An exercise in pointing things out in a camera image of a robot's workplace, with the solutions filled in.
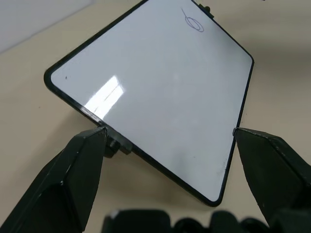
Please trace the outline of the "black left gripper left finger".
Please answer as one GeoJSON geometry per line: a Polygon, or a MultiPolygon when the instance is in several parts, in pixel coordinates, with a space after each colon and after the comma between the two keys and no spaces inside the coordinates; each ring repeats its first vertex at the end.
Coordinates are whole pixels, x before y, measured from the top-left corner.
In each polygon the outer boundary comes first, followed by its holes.
{"type": "Polygon", "coordinates": [[[83,131],[39,172],[2,233],[82,233],[99,186],[107,129],[83,131]]]}

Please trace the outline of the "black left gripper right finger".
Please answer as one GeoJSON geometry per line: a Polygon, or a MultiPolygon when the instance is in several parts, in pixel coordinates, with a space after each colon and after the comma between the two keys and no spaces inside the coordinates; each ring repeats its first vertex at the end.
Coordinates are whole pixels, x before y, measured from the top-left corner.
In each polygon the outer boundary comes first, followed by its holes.
{"type": "Polygon", "coordinates": [[[244,174],[268,225],[311,223],[311,166],[281,137],[235,128],[244,174]]]}

